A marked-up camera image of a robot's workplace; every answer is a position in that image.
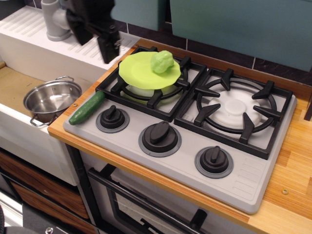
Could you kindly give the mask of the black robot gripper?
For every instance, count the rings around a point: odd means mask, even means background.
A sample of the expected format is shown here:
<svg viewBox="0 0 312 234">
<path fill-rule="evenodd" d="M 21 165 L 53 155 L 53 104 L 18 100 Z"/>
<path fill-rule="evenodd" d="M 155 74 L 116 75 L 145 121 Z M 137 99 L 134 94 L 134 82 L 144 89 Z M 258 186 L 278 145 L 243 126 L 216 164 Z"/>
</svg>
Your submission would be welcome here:
<svg viewBox="0 0 312 234">
<path fill-rule="evenodd" d="M 80 45 L 94 35 L 105 64 L 119 56 L 120 36 L 111 17 L 113 0 L 71 0 L 66 10 L 68 25 Z"/>
</svg>

